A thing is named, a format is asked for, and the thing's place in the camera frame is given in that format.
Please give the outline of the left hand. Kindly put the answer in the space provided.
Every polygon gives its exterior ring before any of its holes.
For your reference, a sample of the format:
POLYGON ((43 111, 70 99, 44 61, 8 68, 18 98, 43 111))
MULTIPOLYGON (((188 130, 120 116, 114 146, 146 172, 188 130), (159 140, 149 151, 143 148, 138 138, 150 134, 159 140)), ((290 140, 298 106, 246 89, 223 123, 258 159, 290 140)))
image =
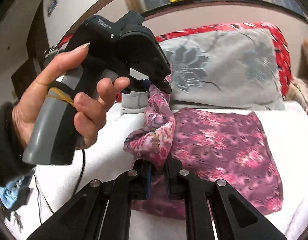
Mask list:
MULTIPOLYGON (((12 120, 21 145, 26 147, 33 132, 35 121, 47 94, 48 85, 68 70, 78 67, 86 58, 89 44, 60 53, 35 78, 12 111, 12 120)), ((101 79, 96 90, 95 100, 85 93, 78 93, 74 99, 77 113, 74 117, 75 128, 83 137, 78 148, 86 149, 96 140, 98 131, 106 124, 106 113, 114 104, 116 95, 130 84, 127 77, 119 77, 114 82, 110 78, 101 79)))

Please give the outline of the black sleeve forearm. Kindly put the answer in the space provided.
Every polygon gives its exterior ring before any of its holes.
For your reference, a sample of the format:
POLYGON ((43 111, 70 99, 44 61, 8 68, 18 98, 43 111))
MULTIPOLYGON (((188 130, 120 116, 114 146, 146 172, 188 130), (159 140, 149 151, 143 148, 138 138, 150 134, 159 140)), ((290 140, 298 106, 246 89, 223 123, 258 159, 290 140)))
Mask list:
POLYGON ((29 174, 34 168, 34 165, 22 161, 24 148, 12 123, 12 110, 10 102, 0 106, 0 186, 29 174))

